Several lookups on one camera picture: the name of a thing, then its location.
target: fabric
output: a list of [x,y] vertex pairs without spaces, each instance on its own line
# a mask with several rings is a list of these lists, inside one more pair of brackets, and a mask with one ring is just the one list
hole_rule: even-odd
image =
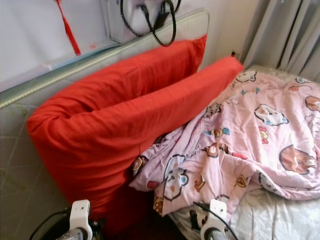
[[142,153],[130,186],[155,189],[162,215],[224,199],[228,221],[256,188],[291,200],[319,198],[319,93],[303,78],[283,83],[241,73],[204,112]]
[[[108,236],[149,209],[148,195],[128,190],[136,156],[194,118],[242,70],[227,58],[190,76],[205,42],[176,42],[107,67],[65,88],[28,119],[34,145],[66,199],[88,199],[91,216],[106,218]],[[221,81],[202,94],[215,83],[211,71]]]
[[[248,71],[268,74],[285,83],[297,78],[288,72],[254,65]],[[241,198],[229,222],[239,239],[317,240],[320,236],[320,198],[292,201],[265,189],[247,191]],[[190,210],[196,211],[198,228],[192,229]],[[188,240],[200,240],[199,228],[206,221],[207,212],[196,205],[169,214]]]
[[56,4],[58,5],[59,11],[61,13],[61,17],[62,17],[62,20],[63,20],[64,29],[65,29],[65,34],[69,38],[69,41],[70,41],[70,43],[72,45],[72,48],[73,48],[73,51],[74,51],[75,55],[77,55],[77,56],[81,55],[79,46],[78,46],[77,41],[75,39],[75,36],[73,35],[72,30],[71,30],[71,28],[69,26],[69,23],[68,23],[65,15],[64,15],[64,12],[62,11],[60,0],[56,0]]
[[259,64],[320,82],[319,0],[269,1],[254,34],[245,67]]

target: mattress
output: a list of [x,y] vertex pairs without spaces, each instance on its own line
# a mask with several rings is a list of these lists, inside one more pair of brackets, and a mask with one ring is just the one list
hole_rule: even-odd
[[[289,82],[295,75],[267,68],[252,66],[249,70],[269,74]],[[200,232],[192,229],[190,210],[197,210],[198,219],[207,213],[196,206],[186,207],[169,216],[188,240],[199,240]],[[239,239],[316,240],[320,236],[320,198],[305,201],[286,200],[265,189],[247,192],[241,199],[230,226]]]

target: pillow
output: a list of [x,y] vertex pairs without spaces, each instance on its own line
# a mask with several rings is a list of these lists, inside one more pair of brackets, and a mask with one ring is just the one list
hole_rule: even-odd
[[37,151],[66,199],[90,200],[90,217],[106,218],[108,236],[152,209],[149,193],[128,187],[136,156],[194,118],[243,69],[227,58],[192,75],[205,41],[176,42],[116,63],[65,88],[28,119]]

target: curtain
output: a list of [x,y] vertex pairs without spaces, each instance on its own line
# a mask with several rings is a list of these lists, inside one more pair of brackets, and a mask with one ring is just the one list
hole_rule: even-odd
[[270,0],[253,35],[242,58],[246,68],[257,64],[320,82],[320,0]]

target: red tassel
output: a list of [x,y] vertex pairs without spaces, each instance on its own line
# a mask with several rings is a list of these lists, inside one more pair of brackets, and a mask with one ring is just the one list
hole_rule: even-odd
[[68,36],[69,38],[69,41],[73,47],[73,50],[74,50],[74,53],[75,55],[79,56],[81,55],[81,52],[80,52],[80,48],[78,47],[78,44],[77,44],[77,41],[71,31],[71,28],[69,26],[69,23],[64,15],[64,13],[62,12],[62,8],[61,8],[61,5],[60,5],[60,0],[55,0],[56,3],[58,4],[58,7],[59,7],[59,10],[60,10],[60,13],[61,13],[61,16],[62,16],[62,20],[63,20],[63,23],[64,23],[64,29],[65,29],[65,33],[66,35]]

